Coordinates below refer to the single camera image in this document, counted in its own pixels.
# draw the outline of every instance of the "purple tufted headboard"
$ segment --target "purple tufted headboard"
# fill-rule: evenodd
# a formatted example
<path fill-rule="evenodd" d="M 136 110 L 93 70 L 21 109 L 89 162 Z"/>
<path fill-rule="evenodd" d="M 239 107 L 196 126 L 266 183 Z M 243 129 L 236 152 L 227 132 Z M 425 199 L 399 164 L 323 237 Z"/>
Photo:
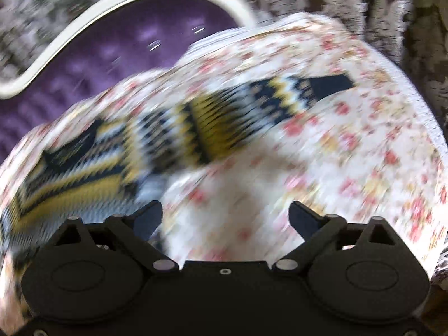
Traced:
<path fill-rule="evenodd" d="M 32 128 L 120 80 L 171 67 L 190 44 L 236 27 L 207 0 L 137 0 L 75 37 L 19 95 L 0 100 L 0 163 Z"/>

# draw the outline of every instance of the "bed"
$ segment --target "bed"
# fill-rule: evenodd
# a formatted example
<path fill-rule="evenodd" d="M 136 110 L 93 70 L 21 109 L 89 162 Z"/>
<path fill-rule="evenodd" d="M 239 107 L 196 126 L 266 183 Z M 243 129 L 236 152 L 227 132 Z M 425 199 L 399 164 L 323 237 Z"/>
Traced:
<path fill-rule="evenodd" d="M 168 21 L 171 3 L 178 10 Z M 101 0 L 23 76 L 2 83 L 2 210 L 44 150 L 98 117 L 138 116 L 278 75 L 341 74 L 353 87 L 225 160 L 170 178 L 161 199 L 166 251 L 180 264 L 272 263 L 302 242 L 287 218 L 300 200 L 348 221 L 386 218 L 428 275 L 438 267 L 442 279 L 448 149 L 413 85 L 335 20 L 299 13 L 256 27 L 241 0 Z"/>

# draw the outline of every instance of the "yellow and black pattern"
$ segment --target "yellow and black pattern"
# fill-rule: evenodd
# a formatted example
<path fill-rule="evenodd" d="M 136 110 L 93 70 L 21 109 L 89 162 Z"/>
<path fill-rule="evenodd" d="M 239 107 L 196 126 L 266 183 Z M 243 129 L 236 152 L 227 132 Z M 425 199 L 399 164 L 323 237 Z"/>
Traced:
<path fill-rule="evenodd" d="M 171 173 L 227 158 L 254 135 L 352 86 L 344 75 L 280 76 L 137 117 L 97 120 L 43 153 L 1 216 L 2 249 L 39 246 L 69 216 L 88 223 L 130 214 L 158 200 Z"/>
<path fill-rule="evenodd" d="M 157 172 L 198 167 L 227 158 L 282 121 L 318 100 L 351 88 L 347 76 L 303 79 L 274 77 L 202 95 L 172 109 L 145 116 L 147 154 Z M 158 163 L 164 158 L 163 165 Z"/>
<path fill-rule="evenodd" d="M 69 216 L 98 222 L 118 210 L 135 211 L 123 185 L 125 125 L 97 120 L 74 141 L 44 152 L 2 214 L 3 246 L 38 245 Z"/>

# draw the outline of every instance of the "headboard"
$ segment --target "headboard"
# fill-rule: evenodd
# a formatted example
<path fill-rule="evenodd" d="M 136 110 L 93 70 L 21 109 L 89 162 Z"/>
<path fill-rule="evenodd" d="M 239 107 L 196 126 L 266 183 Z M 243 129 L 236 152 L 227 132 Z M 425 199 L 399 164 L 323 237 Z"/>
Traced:
<path fill-rule="evenodd" d="M 255 21 L 243 0 L 100 0 L 20 77 L 0 82 L 0 163 L 28 131 L 74 103 L 171 67 L 195 41 Z"/>

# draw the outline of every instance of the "floral blanket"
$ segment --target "floral blanket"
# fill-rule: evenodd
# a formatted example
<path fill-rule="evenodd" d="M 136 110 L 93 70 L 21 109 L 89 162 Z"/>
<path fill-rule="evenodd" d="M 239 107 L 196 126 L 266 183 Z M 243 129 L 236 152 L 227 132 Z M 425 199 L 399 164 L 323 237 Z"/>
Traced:
<path fill-rule="evenodd" d="M 300 200 L 350 222 L 383 216 L 429 277 L 437 266 L 441 274 L 448 149 L 439 126 L 393 63 L 337 21 L 306 13 L 218 33 L 193 45 L 172 69 L 131 77 L 34 129 L 0 167 L 0 212 L 44 149 L 61 147 L 100 116 L 136 115 L 279 74 L 342 73 L 353 88 L 224 161 L 172 178 L 161 199 L 167 255 L 181 265 L 186 259 L 273 263 L 303 241 L 287 218 L 290 203 Z"/>

